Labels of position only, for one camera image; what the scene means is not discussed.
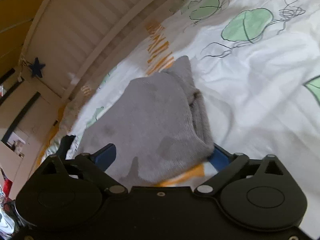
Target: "gray blanket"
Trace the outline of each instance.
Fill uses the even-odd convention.
[[[213,151],[201,92],[190,61],[132,80],[119,100],[84,133],[77,153],[116,145],[106,173],[127,188],[150,186],[203,161]]]

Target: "screw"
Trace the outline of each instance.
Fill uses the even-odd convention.
[[[213,187],[211,187],[209,185],[200,185],[199,187],[197,187],[197,190],[200,193],[210,193],[213,191]]]
[[[113,194],[120,194],[125,191],[125,188],[121,185],[114,185],[109,188],[109,191]]]

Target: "blue star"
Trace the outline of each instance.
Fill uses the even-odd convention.
[[[45,64],[40,64],[38,57],[36,57],[35,62],[31,65],[29,65],[29,68],[31,68],[32,75],[31,77],[38,76],[39,78],[42,78],[41,69],[43,69]]]

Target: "red object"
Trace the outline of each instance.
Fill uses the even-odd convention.
[[[3,192],[5,194],[6,199],[9,197],[9,193],[12,187],[12,181],[9,179],[4,180]]]

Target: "gray cloth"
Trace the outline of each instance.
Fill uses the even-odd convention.
[[[179,175],[213,151],[201,92],[190,61],[132,80],[119,100],[82,137],[77,154],[116,145],[116,160],[106,170],[127,188],[150,186]]]

